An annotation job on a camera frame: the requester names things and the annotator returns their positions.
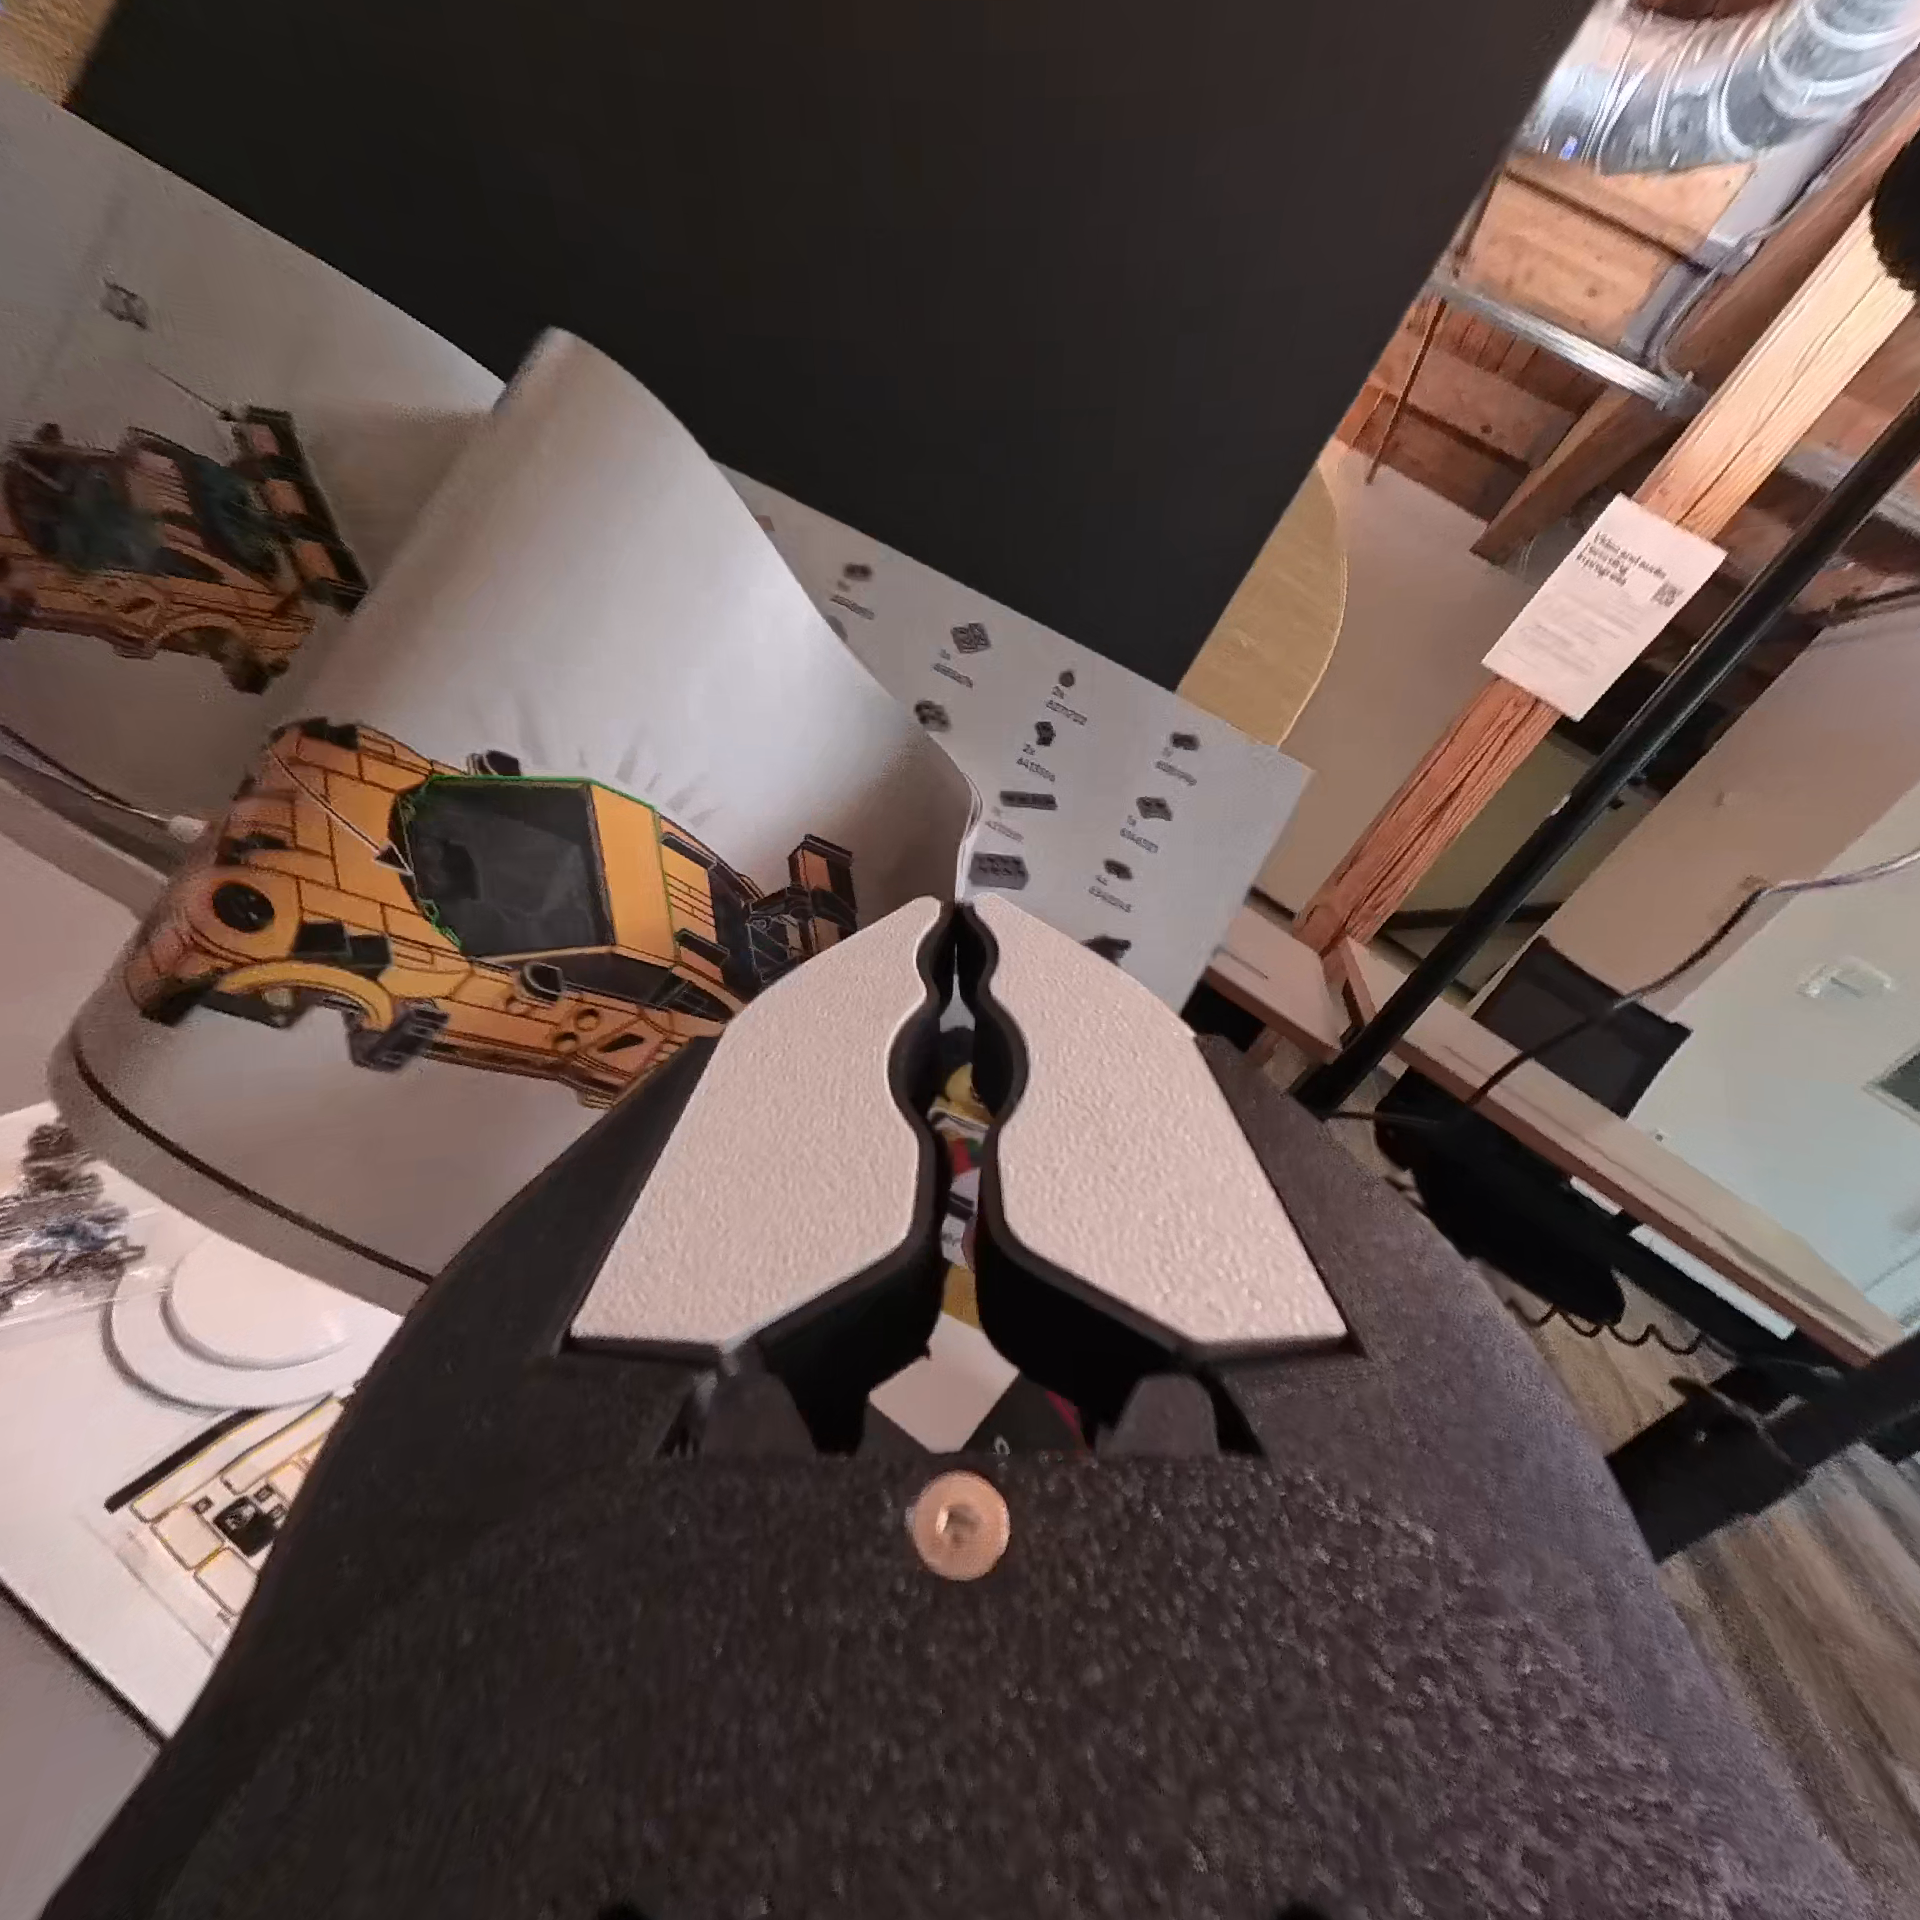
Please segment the lego sticker sheet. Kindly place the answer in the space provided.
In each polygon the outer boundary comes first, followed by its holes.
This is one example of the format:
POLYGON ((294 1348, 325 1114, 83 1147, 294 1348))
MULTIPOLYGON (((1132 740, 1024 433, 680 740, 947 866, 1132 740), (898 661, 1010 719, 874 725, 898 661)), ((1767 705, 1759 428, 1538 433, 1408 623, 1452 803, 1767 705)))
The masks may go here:
POLYGON ((104 1546, 205 1650, 230 1649, 339 1414, 345 1390, 233 1409, 106 1496, 104 1546))

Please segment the black box under desk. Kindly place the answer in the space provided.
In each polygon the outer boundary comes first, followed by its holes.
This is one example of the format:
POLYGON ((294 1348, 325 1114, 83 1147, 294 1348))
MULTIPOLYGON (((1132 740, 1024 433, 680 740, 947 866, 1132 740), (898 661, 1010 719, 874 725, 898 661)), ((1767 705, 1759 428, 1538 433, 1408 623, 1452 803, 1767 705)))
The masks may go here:
POLYGON ((1645 1005, 1613 1011, 1613 1000, 1605 978, 1535 937, 1471 1005, 1471 1023, 1626 1120, 1694 1025, 1645 1005))

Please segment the black metal pole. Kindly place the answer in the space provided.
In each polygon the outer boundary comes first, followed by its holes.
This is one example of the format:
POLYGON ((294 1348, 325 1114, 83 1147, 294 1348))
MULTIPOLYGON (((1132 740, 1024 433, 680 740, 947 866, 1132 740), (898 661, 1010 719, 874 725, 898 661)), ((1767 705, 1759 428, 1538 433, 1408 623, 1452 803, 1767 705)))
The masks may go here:
POLYGON ((1632 714, 1632 725, 1590 763, 1568 803, 1499 861, 1499 874, 1468 902, 1452 929, 1405 978, 1405 988, 1343 1042, 1332 1070, 1294 1079, 1294 1100, 1310 1120, 1347 1108, 1347 1096, 1388 1064, 1424 1005, 1460 978, 1460 965, 1527 902, 1527 890, 1583 840, 1606 803, 1642 779, 1642 767, 1710 705, 1710 694, 1759 648, 1759 636, 1798 608, 1798 597, 1837 562, 1837 549, 1882 513, 1882 499, 1920 460, 1920 401, 1908 401, 1872 454, 1832 489, 1832 499, 1786 539, 1786 549, 1735 597, 1710 636, 1663 677, 1663 689, 1632 714))

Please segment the plastic bag of lego parts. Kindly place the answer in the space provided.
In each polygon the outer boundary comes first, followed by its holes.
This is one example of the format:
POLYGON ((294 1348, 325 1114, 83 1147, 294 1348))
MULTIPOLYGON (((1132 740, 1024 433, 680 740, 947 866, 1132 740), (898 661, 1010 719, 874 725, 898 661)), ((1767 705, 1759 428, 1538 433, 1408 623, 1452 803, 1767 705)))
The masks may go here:
POLYGON ((133 1233, 133 1209, 106 1198, 80 1136, 61 1120, 39 1120, 0 1198, 0 1323, 104 1312, 142 1261, 149 1245, 133 1233))

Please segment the silver ventilation duct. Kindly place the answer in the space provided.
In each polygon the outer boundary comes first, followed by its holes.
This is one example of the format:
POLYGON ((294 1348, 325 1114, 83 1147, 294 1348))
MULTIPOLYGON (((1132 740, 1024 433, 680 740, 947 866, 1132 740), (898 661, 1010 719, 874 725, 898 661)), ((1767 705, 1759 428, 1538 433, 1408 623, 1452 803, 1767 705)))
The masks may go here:
POLYGON ((1599 7, 1525 113, 1517 155, 1599 177, 1748 163, 1853 118, 1912 39, 1912 0, 1780 0, 1741 18, 1599 7))

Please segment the white paper notice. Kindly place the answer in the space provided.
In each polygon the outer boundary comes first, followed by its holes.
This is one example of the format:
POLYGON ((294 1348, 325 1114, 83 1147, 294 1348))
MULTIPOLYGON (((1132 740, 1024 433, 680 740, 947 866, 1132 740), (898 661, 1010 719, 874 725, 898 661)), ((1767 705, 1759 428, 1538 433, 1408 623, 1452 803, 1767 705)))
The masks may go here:
POLYGON ((1481 667, 1580 719, 1720 562, 1716 539, 1619 494, 1499 631, 1481 667))

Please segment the lego instruction booklet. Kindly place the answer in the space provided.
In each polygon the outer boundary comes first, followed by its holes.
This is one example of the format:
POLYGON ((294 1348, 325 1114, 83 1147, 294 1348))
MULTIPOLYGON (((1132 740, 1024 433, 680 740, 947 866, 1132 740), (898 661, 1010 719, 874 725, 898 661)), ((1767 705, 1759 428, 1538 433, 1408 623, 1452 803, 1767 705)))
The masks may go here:
POLYGON ((1185 1000, 1310 771, 946 588, 929 694, 701 435, 545 327, 503 378, 8 87, 8 756, 156 829, 53 1108, 159 1206, 407 1308, 680 1042, 909 899, 1185 1000))

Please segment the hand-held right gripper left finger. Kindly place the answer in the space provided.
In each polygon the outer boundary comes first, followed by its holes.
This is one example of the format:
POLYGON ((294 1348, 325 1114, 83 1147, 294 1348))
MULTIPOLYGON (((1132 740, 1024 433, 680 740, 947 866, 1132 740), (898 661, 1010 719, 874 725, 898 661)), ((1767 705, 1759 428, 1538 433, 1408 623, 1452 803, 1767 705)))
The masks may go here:
POLYGON ((850 1453, 946 1316, 946 1000, 947 902, 914 899, 737 1011, 570 1338, 765 1376, 815 1448, 850 1453))

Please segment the white book stand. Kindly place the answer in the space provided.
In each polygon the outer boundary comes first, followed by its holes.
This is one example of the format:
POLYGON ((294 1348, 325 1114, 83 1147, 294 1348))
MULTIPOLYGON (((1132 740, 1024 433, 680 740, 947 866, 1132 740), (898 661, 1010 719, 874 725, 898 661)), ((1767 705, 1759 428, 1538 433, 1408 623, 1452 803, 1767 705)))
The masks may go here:
MULTIPOLYGON (((53 1100, 8 1114, 8 1184, 53 1100)), ((16 1595, 134 1721, 180 1729, 222 1650, 205 1650, 104 1546, 106 1496, 233 1409, 345 1390, 399 1328, 96 1164, 149 1245, 104 1312, 8 1328, 0 1348, 0 1566, 16 1595)))

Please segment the grey desk with wood edge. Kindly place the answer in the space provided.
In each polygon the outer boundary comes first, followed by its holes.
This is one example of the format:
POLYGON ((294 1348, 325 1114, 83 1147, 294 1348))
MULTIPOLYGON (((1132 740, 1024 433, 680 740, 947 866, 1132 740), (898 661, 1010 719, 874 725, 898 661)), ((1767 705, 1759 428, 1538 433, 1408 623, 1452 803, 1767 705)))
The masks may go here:
MULTIPOLYGON (((1209 955, 1206 981, 1282 1036, 1307 1064, 1332 1064, 1356 1023, 1405 988, 1405 970, 1356 945, 1310 955, 1282 927, 1244 911, 1209 955)), ((1538 1064, 1517 1070, 1471 1114, 1605 1195, 1626 1221, 1685 1248, 1747 1300, 1792 1316, 1832 1356, 1872 1363, 1908 1338, 1908 1328, 1847 1286, 1806 1239, 1716 1184, 1663 1139, 1642 1136, 1632 1120, 1606 1114, 1538 1064)))

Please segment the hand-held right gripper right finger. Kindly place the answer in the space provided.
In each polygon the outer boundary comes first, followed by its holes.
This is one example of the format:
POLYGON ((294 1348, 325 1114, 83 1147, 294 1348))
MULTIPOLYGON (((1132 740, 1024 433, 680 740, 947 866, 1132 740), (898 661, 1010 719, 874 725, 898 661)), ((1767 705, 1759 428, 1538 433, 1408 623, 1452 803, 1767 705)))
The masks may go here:
POLYGON ((1199 1036, 1010 899, 960 911, 979 1316, 1101 1453, 1257 1453, 1232 1380, 1353 1354, 1199 1036))

